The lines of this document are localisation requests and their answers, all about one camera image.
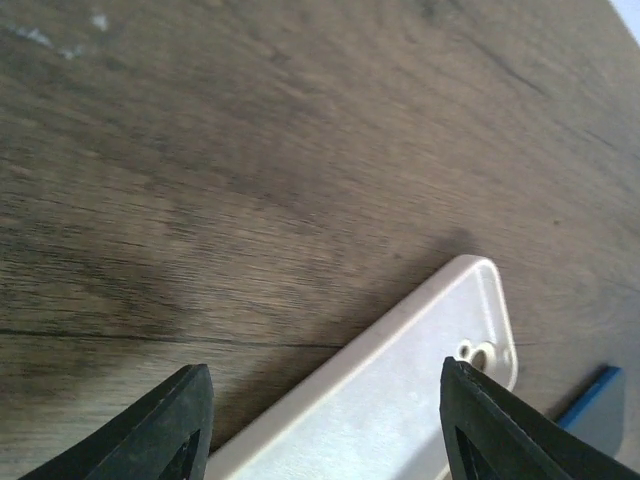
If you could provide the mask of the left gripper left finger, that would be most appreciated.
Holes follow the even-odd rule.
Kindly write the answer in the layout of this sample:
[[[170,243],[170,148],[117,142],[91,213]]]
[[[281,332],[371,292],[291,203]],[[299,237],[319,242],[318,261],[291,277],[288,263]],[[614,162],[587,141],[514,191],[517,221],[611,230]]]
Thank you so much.
[[[202,479],[213,432],[205,364],[186,365],[25,479]]]

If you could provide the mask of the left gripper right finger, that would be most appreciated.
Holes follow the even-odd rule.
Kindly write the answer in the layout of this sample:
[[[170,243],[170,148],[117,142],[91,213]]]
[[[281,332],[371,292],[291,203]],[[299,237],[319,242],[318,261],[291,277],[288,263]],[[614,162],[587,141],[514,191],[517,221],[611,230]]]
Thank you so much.
[[[443,363],[439,411],[454,479],[639,478],[451,356]]]

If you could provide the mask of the beige phone case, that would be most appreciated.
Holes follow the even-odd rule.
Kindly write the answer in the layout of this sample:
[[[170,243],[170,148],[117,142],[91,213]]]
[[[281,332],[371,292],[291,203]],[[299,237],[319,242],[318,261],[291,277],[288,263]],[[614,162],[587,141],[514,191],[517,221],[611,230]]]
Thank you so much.
[[[209,479],[442,479],[447,357],[506,389],[518,360],[499,271],[461,255],[220,448]]]

